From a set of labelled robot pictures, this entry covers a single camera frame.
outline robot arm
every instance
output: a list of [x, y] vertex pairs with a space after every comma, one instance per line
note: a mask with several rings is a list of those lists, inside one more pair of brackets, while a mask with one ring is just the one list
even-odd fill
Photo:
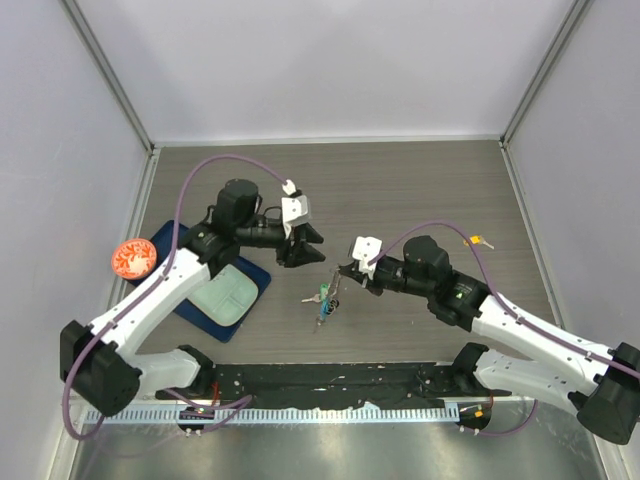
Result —
[[74, 390], [105, 416], [120, 412], [138, 392], [169, 387], [185, 389], [187, 395], [206, 391], [213, 362], [193, 347], [185, 345], [153, 355], [136, 352], [178, 304], [232, 263], [241, 247], [272, 248], [277, 263], [285, 268], [325, 260], [311, 246], [324, 239], [308, 223], [305, 195], [294, 191], [284, 197], [279, 218], [258, 213], [261, 203], [255, 184], [231, 180], [219, 192], [217, 204], [209, 207], [206, 218], [180, 239], [168, 272], [165, 260], [130, 295], [87, 326], [69, 323], [61, 333], [62, 380], [84, 346], [114, 323], [119, 312], [127, 310], [83, 362]]
[[[391, 290], [424, 297], [438, 320], [498, 340], [531, 359], [470, 343], [453, 363], [461, 386], [471, 382], [537, 398], [576, 415], [606, 440], [628, 443], [640, 416], [638, 380], [590, 357], [640, 371], [640, 351], [625, 343], [613, 350], [551, 325], [503, 296], [498, 301], [485, 283], [454, 270], [447, 252], [429, 236], [408, 240], [402, 260], [385, 255], [369, 265], [381, 249], [380, 240], [358, 237], [350, 252], [354, 261], [340, 267], [341, 275], [377, 296]], [[501, 303], [517, 312], [517, 318]], [[577, 355], [571, 346], [587, 354]]]

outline keys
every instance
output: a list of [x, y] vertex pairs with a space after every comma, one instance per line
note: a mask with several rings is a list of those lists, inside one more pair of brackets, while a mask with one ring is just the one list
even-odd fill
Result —
[[322, 300], [320, 299], [320, 294], [316, 293], [313, 297], [311, 298], [305, 298], [304, 300], [302, 300], [302, 303], [309, 303], [309, 302], [313, 302], [313, 303], [320, 303], [322, 302]]
[[[487, 242], [484, 237], [482, 235], [474, 235], [471, 237], [471, 242], [474, 245], [485, 245], [486, 247], [489, 247], [491, 250], [495, 250], [494, 246], [491, 245], [489, 242]], [[465, 246], [469, 246], [469, 242], [467, 242], [466, 240], [464, 240], [464, 244]]]
[[341, 276], [339, 268], [339, 266], [336, 267], [335, 271], [333, 272], [333, 277], [331, 277], [331, 283], [327, 286], [327, 296], [332, 299], [336, 298], [336, 296], [338, 295], [338, 289], [340, 288]]

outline metal floor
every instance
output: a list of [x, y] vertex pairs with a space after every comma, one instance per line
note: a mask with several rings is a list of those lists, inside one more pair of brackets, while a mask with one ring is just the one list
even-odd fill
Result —
[[[530, 408], [530, 403], [496, 402], [490, 426], [512, 428]], [[524, 430], [502, 438], [474, 437], [449, 423], [289, 424], [226, 427], [148, 451], [176, 431], [174, 425], [105, 425], [97, 440], [81, 444], [70, 479], [606, 478], [591, 436], [575, 417], [544, 405]]]
[[[153, 235], [173, 218], [180, 186], [199, 161], [230, 152], [263, 160], [303, 189], [312, 203], [312, 224], [325, 237], [320, 247], [327, 261], [285, 270], [276, 265], [272, 251], [243, 250], [242, 255], [269, 271], [273, 281], [235, 337], [222, 344], [172, 315], [145, 342], [144, 353], [187, 343], [219, 363], [450, 361], [466, 342], [479, 338], [440, 323], [419, 298], [393, 293], [374, 297], [345, 279], [340, 309], [316, 334], [312, 333], [316, 306], [300, 303], [330, 280], [332, 266], [347, 261], [356, 236], [390, 242], [432, 219], [452, 220], [470, 234], [484, 235], [495, 245], [495, 251], [482, 251], [501, 292], [552, 321], [498, 142], [165, 148], [141, 235]], [[265, 206], [279, 203], [282, 191], [273, 178], [245, 164], [222, 162], [196, 177], [182, 223], [200, 221], [207, 205], [215, 203], [218, 190], [234, 177], [258, 183]], [[459, 237], [443, 228], [425, 233], [449, 251], [455, 268], [479, 276]], [[401, 247], [394, 252], [401, 255]]]

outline gray wall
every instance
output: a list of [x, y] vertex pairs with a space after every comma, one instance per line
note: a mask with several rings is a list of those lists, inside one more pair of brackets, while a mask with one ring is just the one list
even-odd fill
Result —
[[594, 2], [511, 149], [567, 327], [610, 345], [640, 346], [639, 18]]
[[155, 142], [494, 135], [572, 0], [78, 0]]
[[0, 477], [34, 480], [60, 432], [60, 329], [105, 308], [145, 157], [58, 2], [3, 4], [0, 65]]

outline metal frame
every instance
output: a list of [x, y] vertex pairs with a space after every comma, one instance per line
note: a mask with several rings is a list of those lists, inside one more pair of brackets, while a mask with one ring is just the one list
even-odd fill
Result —
[[384, 137], [315, 137], [315, 138], [254, 138], [248, 140], [199, 141], [159, 141], [158, 148], [182, 147], [237, 147], [248, 145], [315, 145], [325, 143], [405, 143], [405, 142], [457, 142], [469, 140], [499, 141], [500, 134], [478, 135], [408, 135]]
[[[185, 419], [180, 413], [187, 405], [179, 401], [152, 401], [131, 404], [125, 410], [104, 420], [105, 425], [206, 425], [227, 418], [233, 410], [218, 410], [215, 419]], [[101, 414], [89, 408], [83, 425], [94, 425]], [[436, 423], [459, 422], [458, 402], [445, 401], [443, 407], [386, 410], [366, 402], [361, 408], [320, 410], [297, 408], [241, 410], [229, 422], [230, 425], [301, 425], [301, 424], [352, 424], [352, 423]]]
[[518, 207], [520, 208], [520, 214], [522, 215], [522, 219], [524, 220], [524, 226], [527, 230], [529, 241], [531, 242], [533, 256], [535, 257], [536, 263], [538, 264], [538, 270], [540, 271], [542, 284], [544, 285], [544, 289], [547, 292], [547, 299], [549, 300], [549, 305], [551, 306], [553, 318], [556, 322], [556, 325], [558, 325], [560, 328], [565, 328], [565, 315], [563, 314], [565, 309], [556, 296], [555, 289], [553, 287], [555, 282], [552, 279], [551, 272], [547, 268], [547, 256], [544, 254], [542, 247], [540, 246], [540, 242], [538, 242], [538, 237], [535, 233], [535, 223], [531, 218], [531, 214], [529, 213], [530, 209], [527, 205], [522, 181], [520, 180], [520, 176], [518, 175], [516, 166], [513, 163], [509, 147], [505, 146], [503, 143], [500, 143], [500, 149], [502, 150], [502, 158], [504, 159], [505, 166], [507, 167], [507, 173], [509, 174], [509, 178], [511, 179], [513, 192], [516, 195], [516, 201], [518, 202]]
[[[500, 138], [500, 148], [502, 149], [502, 155], [507, 167], [507, 171], [509, 173], [509, 177], [511, 178], [511, 183], [513, 185], [516, 199], [520, 207], [520, 212], [522, 214], [522, 218], [524, 219], [525, 227], [531, 241], [533, 253], [536, 258], [540, 274], [542, 276], [542, 281], [545, 290], [547, 291], [547, 295], [549, 296], [549, 303], [556, 319], [556, 323], [561, 328], [564, 328], [564, 318], [562, 312], [565, 311], [565, 308], [562, 306], [559, 298], [555, 294], [555, 290], [553, 287], [555, 281], [553, 280], [551, 273], [546, 266], [546, 264], [548, 263], [545, 261], [546, 255], [540, 247], [540, 243], [538, 242], [535, 234], [535, 223], [529, 213], [530, 209], [527, 206], [524, 188], [518, 174], [516, 163], [513, 160], [510, 143], [516, 135], [518, 128], [526, 117], [538, 94], [542, 90], [542, 87], [550, 77], [555, 65], [562, 57], [562, 53], [565, 51], [565, 48], [569, 44], [569, 41], [577, 31], [582, 20], [585, 18], [589, 7], [593, 3], [593, 0], [574, 0], [571, 8], [569, 9], [567, 15], [565, 16], [565, 19], [560, 26], [560, 29], [556, 33], [556, 36], [551, 42], [551, 45], [547, 49], [547, 52], [545, 53], [540, 66], [531, 79], [531, 82], [529, 83], [525, 94], [523, 95], [518, 107], [511, 117], [511, 120], [509, 121], [504, 134]], [[630, 479], [631, 474], [625, 462], [624, 454], [621, 447], [619, 445], [613, 445], [595, 436], [594, 439], [596, 442], [596, 448], [600, 454], [600, 458], [602, 460], [608, 478], [617, 478], [621, 480]]]
[[[88, 407], [84, 405], [71, 405], [71, 421], [75, 428], [81, 428], [84, 426], [87, 410]], [[58, 443], [53, 450], [51, 465], [49, 466], [46, 478], [48, 480], [67, 480], [71, 476], [73, 462], [76, 458], [80, 442], [67, 435], [62, 424], [61, 416], [59, 416], [56, 423], [56, 428], [60, 430], [60, 436], [58, 438]]]
[[[140, 233], [142, 227], [142, 221], [144, 219], [144, 212], [147, 209], [147, 203], [149, 201], [149, 195], [151, 194], [151, 186], [153, 185], [153, 179], [156, 175], [156, 168], [158, 167], [158, 159], [160, 158], [160, 149], [155, 149], [149, 155], [145, 164], [142, 176], [140, 177], [140, 184], [137, 189], [136, 201], [134, 203], [133, 211], [131, 212], [131, 218], [129, 219], [129, 226], [125, 232], [123, 240], [128, 238], [136, 238]], [[124, 297], [127, 288], [127, 281], [121, 277], [116, 277], [111, 287], [111, 293], [109, 294], [108, 308], [111, 308], [118, 304]]]
[[540, 63], [538, 70], [531, 79], [531, 82], [529, 82], [529, 86], [527, 87], [522, 100], [520, 100], [516, 111], [511, 117], [511, 120], [509, 121], [509, 124], [507, 125], [507, 128], [500, 139], [503, 145], [508, 146], [509, 142], [511, 142], [511, 140], [513, 139], [516, 130], [529, 111], [531, 104], [533, 103], [538, 95], [538, 92], [549, 77], [551, 71], [553, 70], [553, 67], [558, 63], [562, 52], [569, 43], [569, 40], [573, 36], [573, 33], [580, 25], [580, 22], [584, 18], [587, 10], [592, 3], [593, 0], [574, 0], [573, 5], [571, 5], [571, 8], [567, 12], [567, 15], [564, 17], [558, 33], [556, 33], [556, 36], [551, 42], [551, 45], [547, 49], [542, 63]]
[[100, 72], [105, 82], [107, 83], [109, 90], [111, 91], [116, 102], [122, 109], [122, 113], [124, 113], [125, 117], [131, 124], [131, 127], [136, 132], [136, 135], [138, 136], [140, 143], [142, 143], [142, 146], [144, 147], [145, 151], [148, 154], [151, 154], [151, 152], [154, 149], [153, 142], [149, 138], [149, 135], [147, 134], [147, 131], [145, 130], [144, 125], [140, 120], [140, 117], [138, 117], [138, 114], [133, 108], [133, 105], [131, 104], [129, 97], [127, 96], [126, 92], [124, 91], [124, 88], [122, 87], [122, 84], [120, 83], [120, 80], [118, 80], [118, 76], [116, 75], [115, 71], [111, 67], [109, 60], [107, 59], [107, 56], [102, 50], [102, 47], [100, 46], [100, 43], [96, 39], [96, 36], [93, 33], [93, 30], [89, 26], [87, 19], [82, 13], [82, 9], [80, 8], [76, 0], [59, 0], [59, 1], [64, 11], [67, 13], [69, 20], [73, 24], [73, 27], [78, 33], [78, 36], [82, 40], [82, 43], [84, 43], [89, 54], [93, 58], [93, 61], [96, 67], [98, 68], [98, 71]]

